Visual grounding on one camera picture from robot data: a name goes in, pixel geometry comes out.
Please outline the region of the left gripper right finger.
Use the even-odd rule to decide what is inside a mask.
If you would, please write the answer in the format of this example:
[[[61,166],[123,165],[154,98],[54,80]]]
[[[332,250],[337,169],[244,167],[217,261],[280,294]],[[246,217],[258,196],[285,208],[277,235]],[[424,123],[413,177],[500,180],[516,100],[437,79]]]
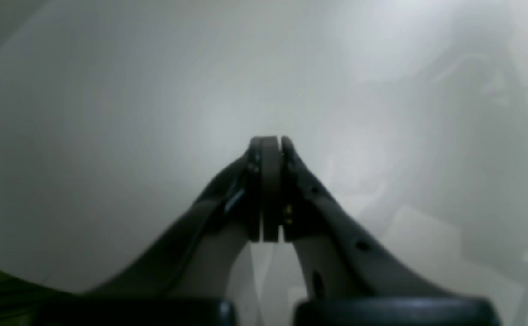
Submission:
[[[350,217],[281,138],[284,238],[293,244],[309,299],[296,326],[500,326],[488,299],[419,275]]]

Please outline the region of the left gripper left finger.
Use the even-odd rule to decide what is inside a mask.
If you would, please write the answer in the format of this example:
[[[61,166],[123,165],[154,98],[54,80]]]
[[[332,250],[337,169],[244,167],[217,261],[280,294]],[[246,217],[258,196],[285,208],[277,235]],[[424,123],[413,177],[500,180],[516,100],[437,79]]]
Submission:
[[[259,238],[262,138],[208,183],[139,258],[86,294],[40,308],[35,326],[238,326],[226,294],[235,261]]]

